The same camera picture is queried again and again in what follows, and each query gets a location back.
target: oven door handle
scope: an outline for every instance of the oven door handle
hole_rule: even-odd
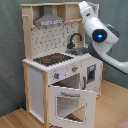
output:
[[[66,92],[61,92],[61,95],[80,98],[80,94],[68,94]]]
[[[83,76],[83,80],[84,80],[84,87],[82,87],[82,90],[85,90],[86,88],[86,77],[85,76]]]

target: backsplash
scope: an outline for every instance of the backsplash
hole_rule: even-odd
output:
[[[70,37],[78,33],[78,30],[79,22],[35,27],[31,32],[33,58],[66,50]],[[73,43],[78,46],[77,35],[73,38]]]

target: floor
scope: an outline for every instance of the floor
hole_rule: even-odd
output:
[[[79,115],[82,112],[83,109],[73,115],[81,119]],[[102,96],[96,103],[95,128],[115,128],[127,118],[128,89],[103,80]],[[0,128],[43,128],[43,125],[31,114],[19,109],[0,118]]]

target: cabinet door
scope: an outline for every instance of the cabinet door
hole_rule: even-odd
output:
[[[74,111],[80,109],[80,103],[84,103],[82,105],[83,121],[70,118]],[[52,85],[49,87],[49,123],[51,125],[63,128],[94,128],[95,106],[95,92]]]
[[[82,88],[88,91],[95,91],[99,95],[100,76],[102,61],[94,57],[82,61]]]

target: sink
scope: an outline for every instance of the sink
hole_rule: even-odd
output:
[[[68,49],[65,53],[72,54],[72,55],[85,55],[88,53],[88,48],[86,47],[77,47],[73,49]]]

